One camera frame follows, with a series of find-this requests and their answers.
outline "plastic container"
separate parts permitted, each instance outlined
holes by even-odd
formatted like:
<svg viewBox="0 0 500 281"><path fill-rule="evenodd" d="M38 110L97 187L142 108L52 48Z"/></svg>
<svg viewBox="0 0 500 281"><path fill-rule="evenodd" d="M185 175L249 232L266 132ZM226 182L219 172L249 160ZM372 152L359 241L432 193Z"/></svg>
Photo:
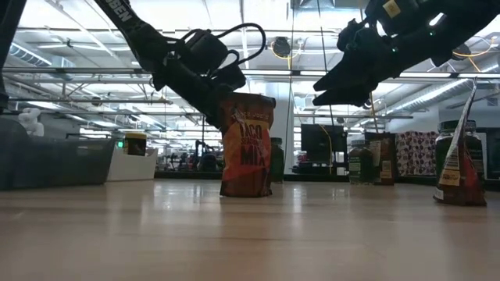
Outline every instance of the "plastic container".
<svg viewBox="0 0 500 281"><path fill-rule="evenodd" d="M281 147L283 140L280 137L271 137L271 181L283 183L284 178L284 150Z"/></svg>
<svg viewBox="0 0 500 281"><path fill-rule="evenodd" d="M146 156L146 139L143 133L127 133L123 140L123 152L127 155Z"/></svg>
<svg viewBox="0 0 500 281"><path fill-rule="evenodd" d="M351 184L373 184L375 168L373 153L366 140L353 140L349 152L349 181Z"/></svg>
<svg viewBox="0 0 500 281"><path fill-rule="evenodd" d="M439 123L439 137L436 139L436 176L438 179L445 165L446 154L452 144L452 139L455 136L455 129L458 123L458 120ZM481 138L476 134L476 121L474 120L468 120L466 123L465 143L477 172L477 176L480 180L483 180L483 145Z"/></svg>

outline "ceiling fixture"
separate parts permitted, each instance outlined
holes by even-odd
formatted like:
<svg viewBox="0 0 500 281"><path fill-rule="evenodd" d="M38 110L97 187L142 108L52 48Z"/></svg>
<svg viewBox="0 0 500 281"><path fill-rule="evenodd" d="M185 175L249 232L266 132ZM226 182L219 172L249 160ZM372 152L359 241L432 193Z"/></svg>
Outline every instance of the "ceiling fixture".
<svg viewBox="0 0 500 281"><path fill-rule="evenodd" d="M429 25L430 25L430 26L432 26L432 27L433 27L433 26L435 26L435 25L436 25L436 23L438 23L438 22L439 22L439 20L440 20L440 19L441 19L444 15L445 15L444 13L440 12L440 13L439 13L439 15L437 15L435 18L433 18L433 19L429 22Z"/></svg>
<svg viewBox="0 0 500 281"><path fill-rule="evenodd" d="M95 125L99 126L107 126L107 127L115 127L118 126L115 123L107 122L107 121L92 121Z"/></svg>
<svg viewBox="0 0 500 281"><path fill-rule="evenodd" d="M70 118L72 118L72 119L75 119L75 120L81 121L81 122L88 122L86 119L83 119L83 118L81 118L81 117L79 117L79 116L74 116L74 115L72 115L72 114L68 114L67 116L68 116L68 117L70 117Z"/></svg>
<svg viewBox="0 0 500 281"><path fill-rule="evenodd" d="M291 53L291 47L286 37L276 37L276 40L271 43L271 49L275 55L282 59L287 59Z"/></svg>
<svg viewBox="0 0 500 281"><path fill-rule="evenodd" d="M29 101L28 102L30 105L35 105L41 108L46 108L46 109L62 109L61 106L53 104L51 102L46 102L46 101Z"/></svg>

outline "pipe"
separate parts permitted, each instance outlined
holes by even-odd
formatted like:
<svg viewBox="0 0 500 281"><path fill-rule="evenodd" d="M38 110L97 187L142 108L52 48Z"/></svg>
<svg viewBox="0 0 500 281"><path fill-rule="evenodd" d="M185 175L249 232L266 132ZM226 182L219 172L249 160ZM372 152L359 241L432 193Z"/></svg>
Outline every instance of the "pipe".
<svg viewBox="0 0 500 281"><path fill-rule="evenodd" d="M115 54L115 52L111 51L108 47L106 47L102 42L100 42L99 39L97 39L96 36L94 36L90 31L88 31L81 23L79 23L77 20L75 20L69 13L67 13L64 9L63 6L60 5L59 3L55 3L52 0L45 0L52 8L56 9L58 12L62 13L65 17L73 21L77 26L78 29L85 33L87 36L89 36L90 39L93 40L94 43L96 43L99 47L101 47L103 50L105 50L109 55L111 55L114 59L121 61L120 58L118 58L118 55Z"/></svg>

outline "computer monitor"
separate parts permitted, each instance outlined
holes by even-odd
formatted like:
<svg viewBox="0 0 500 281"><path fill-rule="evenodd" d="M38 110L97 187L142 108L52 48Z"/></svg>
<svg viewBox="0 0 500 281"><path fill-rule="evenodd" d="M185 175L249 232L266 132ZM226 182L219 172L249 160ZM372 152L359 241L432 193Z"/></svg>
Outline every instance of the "computer monitor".
<svg viewBox="0 0 500 281"><path fill-rule="evenodd" d="M302 124L301 149L309 161L329 162L331 152L347 150L347 135L343 126Z"/></svg>

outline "fluorescent light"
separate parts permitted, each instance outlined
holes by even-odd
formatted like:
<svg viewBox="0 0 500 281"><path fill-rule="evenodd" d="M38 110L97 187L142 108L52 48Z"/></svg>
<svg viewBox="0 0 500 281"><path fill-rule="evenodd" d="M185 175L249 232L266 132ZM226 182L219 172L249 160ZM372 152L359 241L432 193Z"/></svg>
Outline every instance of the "fluorescent light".
<svg viewBox="0 0 500 281"><path fill-rule="evenodd" d="M61 109L60 106L55 105L51 102L46 102L46 101L29 101L28 103L30 105L35 105L35 106L46 108L46 109Z"/></svg>
<svg viewBox="0 0 500 281"><path fill-rule="evenodd" d="M120 132L144 132L145 130L144 129L118 129L118 131Z"/></svg>
<svg viewBox="0 0 500 281"><path fill-rule="evenodd" d="M492 71L493 69L497 69L498 68L498 64L494 65L494 66L490 66L486 69L483 69L481 70L481 72L489 72L489 71Z"/></svg>
<svg viewBox="0 0 500 281"><path fill-rule="evenodd" d="M39 45L37 48L66 48L68 47L67 44L48 44L48 45Z"/></svg>
<svg viewBox="0 0 500 281"><path fill-rule="evenodd" d="M449 78L450 73L411 73L404 72L399 75L404 78Z"/></svg>
<svg viewBox="0 0 500 281"><path fill-rule="evenodd" d="M290 75L290 70L253 70L242 69L244 75Z"/></svg>
<svg viewBox="0 0 500 281"><path fill-rule="evenodd" d="M459 74L459 78L488 78L495 79L500 78L500 73L462 73Z"/></svg>
<svg viewBox="0 0 500 281"><path fill-rule="evenodd" d="M149 125L155 125L155 124L160 124L161 125L161 123L159 121L157 121L157 120L155 120L155 119L153 119L153 118L151 118L149 116L146 116L144 114L141 114L139 116L134 116L134 117L136 117L137 119L139 119L142 122L144 122L146 124L149 124Z"/></svg>
<svg viewBox="0 0 500 281"><path fill-rule="evenodd" d="M107 126L107 127L115 127L118 126L115 123L107 122L107 121L92 121L94 124L99 126Z"/></svg>
<svg viewBox="0 0 500 281"><path fill-rule="evenodd" d="M80 133L92 134L92 135L110 135L111 134L111 132L108 132L108 131L87 130L85 128L80 128Z"/></svg>
<svg viewBox="0 0 500 281"><path fill-rule="evenodd" d="M68 114L68 116L69 116L70 118L73 118L73 119L78 120L78 121L81 121L81 122L88 122L87 120L85 120L85 119L83 119L83 118L81 118L81 117L79 117L79 116L74 116L74 115L71 115L71 114Z"/></svg>
<svg viewBox="0 0 500 281"><path fill-rule="evenodd" d="M441 19L441 17L443 17L444 15L445 15L444 13L440 12L440 13L439 13L439 15L437 15L435 18L433 18L433 19L431 20L431 22L429 23L429 25L433 27L434 25L436 25L436 23L438 23L438 21L439 21L439 20Z"/></svg>
<svg viewBox="0 0 500 281"><path fill-rule="evenodd" d="M325 76L326 71L301 71L300 76Z"/></svg>

